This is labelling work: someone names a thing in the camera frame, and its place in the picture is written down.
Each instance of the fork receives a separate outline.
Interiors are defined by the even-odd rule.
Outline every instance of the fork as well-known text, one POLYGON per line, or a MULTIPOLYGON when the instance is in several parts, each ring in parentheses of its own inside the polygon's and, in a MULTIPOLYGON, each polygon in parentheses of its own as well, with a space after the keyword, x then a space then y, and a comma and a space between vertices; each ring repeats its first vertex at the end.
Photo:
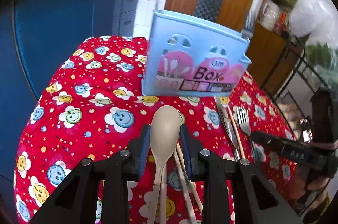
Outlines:
POLYGON ((248 110, 246 110, 244 107, 238 107, 237 108, 237 117, 238 117, 239 127, 241 128, 242 132, 244 132, 247 136, 249 136, 253 161, 255 163, 255 166, 257 168, 259 168, 260 163, 258 161, 256 149, 255 149, 254 144, 252 143, 252 140, 250 138, 251 128, 250 128, 250 123, 249 123, 249 112, 248 112, 248 110))

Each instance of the table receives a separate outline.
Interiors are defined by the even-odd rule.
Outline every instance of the table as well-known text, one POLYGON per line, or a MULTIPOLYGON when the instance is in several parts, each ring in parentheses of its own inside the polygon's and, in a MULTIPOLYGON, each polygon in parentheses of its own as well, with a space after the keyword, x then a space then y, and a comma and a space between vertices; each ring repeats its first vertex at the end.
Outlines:
MULTIPOLYGON (((136 37, 88 38, 56 71, 29 117, 18 146, 14 193, 20 223, 31 219, 81 159, 107 159, 124 149, 131 138, 138 136, 143 124, 151 123, 162 105, 174 106, 180 112, 182 123, 188 125, 191 135, 200 139, 205 148, 233 159, 233 148, 224 128, 208 118, 208 112, 216 109, 213 98, 142 96, 147 43, 145 38, 136 37)), ((252 130, 293 138, 275 106, 249 73, 243 75, 231 96, 222 100, 224 106, 229 104, 234 112, 237 106, 247 108, 252 130)), ((246 157, 252 160, 248 139, 240 129, 239 132, 246 157)), ((262 146, 256 148, 262 171, 288 199, 294 163, 278 158, 262 146)), ((168 161, 167 173, 167 223, 188 224, 173 158, 168 161)), ((131 223, 147 222, 154 175, 155 164, 150 152, 142 179, 128 182, 131 223)), ((202 200, 203 183, 196 184, 202 200)), ((101 217, 102 186, 103 183, 96 223, 101 217)), ((192 195, 191 199, 196 217, 201 220, 192 195)), ((233 205, 230 184, 229 204, 233 205)), ((233 207, 229 210, 234 221, 233 207)))

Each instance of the metal knife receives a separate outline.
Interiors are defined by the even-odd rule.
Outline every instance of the metal knife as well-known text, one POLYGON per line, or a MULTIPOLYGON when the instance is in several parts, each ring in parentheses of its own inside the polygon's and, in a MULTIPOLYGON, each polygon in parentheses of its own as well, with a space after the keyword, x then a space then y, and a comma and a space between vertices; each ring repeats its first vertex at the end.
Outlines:
POLYGON ((219 97, 215 97, 215 102, 218 113, 220 114, 221 117, 222 124, 225 127, 226 133, 228 134, 231 143, 234 145, 234 159, 235 161, 238 161, 241 158, 238 153, 239 146, 228 113, 226 112, 226 109, 222 106, 219 97))

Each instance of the bolt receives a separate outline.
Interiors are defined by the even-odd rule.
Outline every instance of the bolt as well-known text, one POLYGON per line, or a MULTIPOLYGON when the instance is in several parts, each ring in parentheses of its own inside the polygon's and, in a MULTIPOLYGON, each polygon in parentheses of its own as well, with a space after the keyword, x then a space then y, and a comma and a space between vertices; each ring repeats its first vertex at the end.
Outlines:
POLYGON ((129 154, 130 154, 130 151, 128 151, 128 150, 122 150, 122 151, 120 151, 120 156, 127 156, 129 154))
POLYGON ((208 149, 203 149, 200 151, 201 155, 204 156, 209 156, 211 154, 211 152, 208 149))
POLYGON ((241 159, 239 160, 239 162, 240 162, 242 165, 244 165, 244 166, 248 166, 248 165, 250 164, 249 159, 246 159, 246 158, 241 158, 241 159))
POLYGON ((83 166, 88 166, 90 164, 90 159, 89 158, 82 159, 81 164, 83 166))

